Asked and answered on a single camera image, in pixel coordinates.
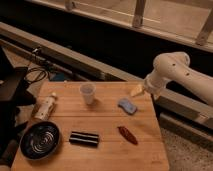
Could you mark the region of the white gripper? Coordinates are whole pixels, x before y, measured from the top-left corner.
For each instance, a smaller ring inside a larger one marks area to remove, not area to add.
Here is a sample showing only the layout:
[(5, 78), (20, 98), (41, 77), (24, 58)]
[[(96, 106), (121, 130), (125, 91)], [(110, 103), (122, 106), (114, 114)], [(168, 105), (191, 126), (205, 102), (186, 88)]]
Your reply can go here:
[(151, 73), (146, 76), (144, 79), (144, 87), (142, 84), (138, 84), (134, 87), (130, 95), (136, 97), (143, 95), (144, 92), (148, 92), (152, 95), (159, 96), (161, 91), (166, 87), (166, 81), (163, 77), (160, 77), (158, 74)]

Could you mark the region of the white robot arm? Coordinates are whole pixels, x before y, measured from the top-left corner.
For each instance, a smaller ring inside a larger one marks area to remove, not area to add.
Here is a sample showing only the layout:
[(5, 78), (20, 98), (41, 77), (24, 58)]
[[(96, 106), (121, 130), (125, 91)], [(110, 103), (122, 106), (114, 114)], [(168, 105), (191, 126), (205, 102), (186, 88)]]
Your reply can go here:
[(185, 52), (162, 53), (153, 61), (153, 71), (141, 84), (134, 87), (132, 97), (148, 92), (159, 96), (166, 85), (174, 81), (213, 106), (213, 77), (189, 67), (190, 57)]

